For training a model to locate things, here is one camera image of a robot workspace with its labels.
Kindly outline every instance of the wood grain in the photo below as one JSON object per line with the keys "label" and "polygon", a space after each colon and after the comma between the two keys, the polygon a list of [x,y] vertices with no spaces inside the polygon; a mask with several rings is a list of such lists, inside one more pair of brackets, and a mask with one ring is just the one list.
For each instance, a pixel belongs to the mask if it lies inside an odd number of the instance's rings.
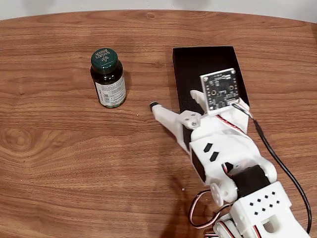
{"label": "wood grain", "polygon": [[[234,46],[253,113],[306,191],[317,238],[317,25],[146,10],[0,21],[0,237],[200,238],[186,215],[204,187],[149,103],[178,110],[173,47],[216,45]],[[125,70],[128,97],[114,110],[98,103],[89,73],[101,47]],[[271,159],[251,125],[250,135]],[[195,219],[214,208],[207,195]]]}

